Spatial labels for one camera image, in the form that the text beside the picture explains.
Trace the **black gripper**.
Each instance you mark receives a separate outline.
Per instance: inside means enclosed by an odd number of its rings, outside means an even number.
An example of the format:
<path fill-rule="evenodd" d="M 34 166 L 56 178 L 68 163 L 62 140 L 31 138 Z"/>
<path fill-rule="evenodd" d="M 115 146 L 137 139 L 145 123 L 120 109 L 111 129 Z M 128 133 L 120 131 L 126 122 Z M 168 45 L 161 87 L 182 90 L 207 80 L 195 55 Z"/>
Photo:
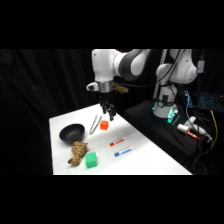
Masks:
<path fill-rule="evenodd" d="M 106 114 L 109 112 L 110 121 L 114 120 L 114 117 L 116 116 L 116 108 L 111 106 L 113 105 L 113 93 L 100 93 L 99 94 L 99 102 L 100 106 L 102 107 L 103 114 Z"/>

